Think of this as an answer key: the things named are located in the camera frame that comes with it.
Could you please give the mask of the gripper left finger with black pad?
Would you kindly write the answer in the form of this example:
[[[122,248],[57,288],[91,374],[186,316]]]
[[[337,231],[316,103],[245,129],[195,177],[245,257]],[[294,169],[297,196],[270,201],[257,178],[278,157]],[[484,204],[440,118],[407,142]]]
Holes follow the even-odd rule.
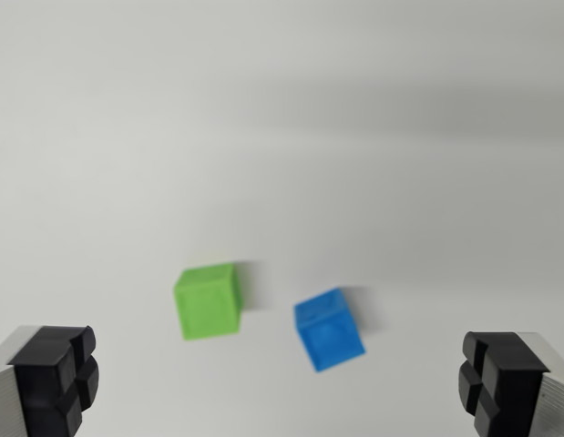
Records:
[[[16,328],[0,344],[0,436],[74,436],[97,396],[89,327]]]

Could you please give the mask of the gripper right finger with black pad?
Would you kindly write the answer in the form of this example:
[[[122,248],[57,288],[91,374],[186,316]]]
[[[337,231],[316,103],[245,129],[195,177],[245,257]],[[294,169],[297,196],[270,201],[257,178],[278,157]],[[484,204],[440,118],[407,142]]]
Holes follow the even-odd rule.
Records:
[[[564,359],[536,332],[468,332],[458,373],[483,437],[564,436]]]

